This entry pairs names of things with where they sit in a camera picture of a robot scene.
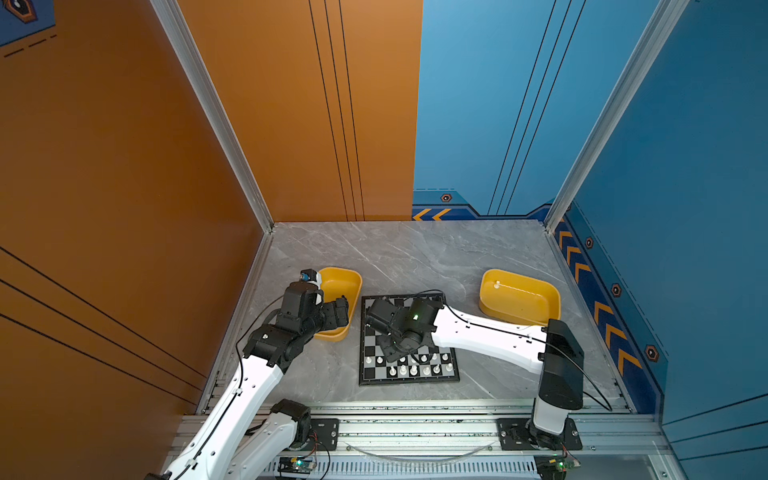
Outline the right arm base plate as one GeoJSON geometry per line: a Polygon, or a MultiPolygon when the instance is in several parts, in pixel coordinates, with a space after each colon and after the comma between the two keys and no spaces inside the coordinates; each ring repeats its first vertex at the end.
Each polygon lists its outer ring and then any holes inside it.
{"type": "Polygon", "coordinates": [[[563,431],[548,433],[533,425],[531,418],[522,416],[496,420],[498,439],[503,451],[580,451],[583,443],[574,420],[567,417],[563,431]]]}

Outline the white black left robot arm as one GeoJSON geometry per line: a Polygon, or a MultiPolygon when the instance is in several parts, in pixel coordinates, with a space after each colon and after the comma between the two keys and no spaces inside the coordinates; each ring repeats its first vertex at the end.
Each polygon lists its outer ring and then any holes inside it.
{"type": "Polygon", "coordinates": [[[148,479],[256,479],[280,452],[296,442],[301,419],[293,403],[268,416],[256,433],[246,431],[289,366],[313,337],[349,322],[349,302],[324,300],[322,276],[307,269],[291,283],[282,304],[252,331],[223,398],[191,442],[161,474],[148,479]]]}

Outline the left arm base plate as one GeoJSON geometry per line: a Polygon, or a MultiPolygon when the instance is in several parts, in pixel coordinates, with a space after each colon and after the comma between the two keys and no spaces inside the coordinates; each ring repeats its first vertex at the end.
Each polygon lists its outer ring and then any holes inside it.
{"type": "Polygon", "coordinates": [[[335,451],[339,440],[340,420],[338,418],[314,418],[300,420],[296,436],[291,445],[293,450],[312,450],[315,446],[335,451]]]}

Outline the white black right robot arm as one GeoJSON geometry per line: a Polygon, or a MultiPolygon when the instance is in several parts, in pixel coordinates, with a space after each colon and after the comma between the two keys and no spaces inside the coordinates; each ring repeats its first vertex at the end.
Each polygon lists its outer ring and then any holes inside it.
{"type": "Polygon", "coordinates": [[[506,361],[538,377],[531,416],[499,427],[504,449],[567,453],[582,448],[572,412],[584,406],[584,351],[568,325],[504,323],[454,309],[437,291],[394,300],[375,297],[362,324],[376,333],[382,360],[395,366],[425,348],[461,349],[506,361]]]}

